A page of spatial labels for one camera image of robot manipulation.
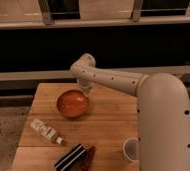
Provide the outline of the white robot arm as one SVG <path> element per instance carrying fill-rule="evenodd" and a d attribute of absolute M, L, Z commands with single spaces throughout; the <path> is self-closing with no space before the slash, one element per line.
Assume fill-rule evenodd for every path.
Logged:
<path fill-rule="evenodd" d="M 190 171 L 190 100 L 179 78 L 99 69 L 88 53 L 70 72 L 85 92 L 97 83 L 137 98 L 140 171 Z"/>

